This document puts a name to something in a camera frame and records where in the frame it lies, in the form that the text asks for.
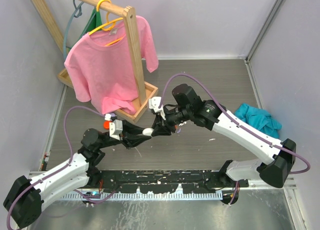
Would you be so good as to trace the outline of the white earbud case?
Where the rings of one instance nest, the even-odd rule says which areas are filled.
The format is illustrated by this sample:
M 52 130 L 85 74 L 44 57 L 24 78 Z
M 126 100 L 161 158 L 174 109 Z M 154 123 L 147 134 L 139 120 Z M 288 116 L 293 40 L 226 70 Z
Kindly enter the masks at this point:
M 142 134 L 143 134 L 144 136 L 152 136 L 153 131 L 154 131 L 153 128 L 145 128 L 145 129 L 142 131 Z

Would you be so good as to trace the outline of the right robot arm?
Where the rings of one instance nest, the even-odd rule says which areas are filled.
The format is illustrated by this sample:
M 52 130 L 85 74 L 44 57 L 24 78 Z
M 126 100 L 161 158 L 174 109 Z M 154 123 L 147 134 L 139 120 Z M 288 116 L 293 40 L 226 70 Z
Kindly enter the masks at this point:
M 283 187 L 296 160 L 294 141 L 280 141 L 237 120 L 213 100 L 203 101 L 187 84 L 175 87 L 172 95 L 175 105 L 161 105 L 161 97 L 148 100 L 148 108 L 155 114 L 152 136 L 171 135 L 177 125 L 190 120 L 232 139 L 257 157 L 248 161 L 226 161 L 219 174 L 223 186 L 230 187 L 243 179 L 261 179 L 272 187 Z

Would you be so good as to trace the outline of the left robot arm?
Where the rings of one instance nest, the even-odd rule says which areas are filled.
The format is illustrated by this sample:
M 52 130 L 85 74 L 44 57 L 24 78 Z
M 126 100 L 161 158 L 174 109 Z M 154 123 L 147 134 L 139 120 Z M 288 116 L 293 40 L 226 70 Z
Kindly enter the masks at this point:
M 101 149 L 122 144 L 132 148 L 150 140 L 152 128 L 141 128 L 127 121 L 115 120 L 103 133 L 96 129 L 84 132 L 82 147 L 68 160 L 33 178 L 17 178 L 3 205 L 8 211 L 7 228 L 14 220 L 19 229 L 31 225 L 54 201 L 77 188 L 94 188 L 100 184 L 97 165 L 104 158 Z

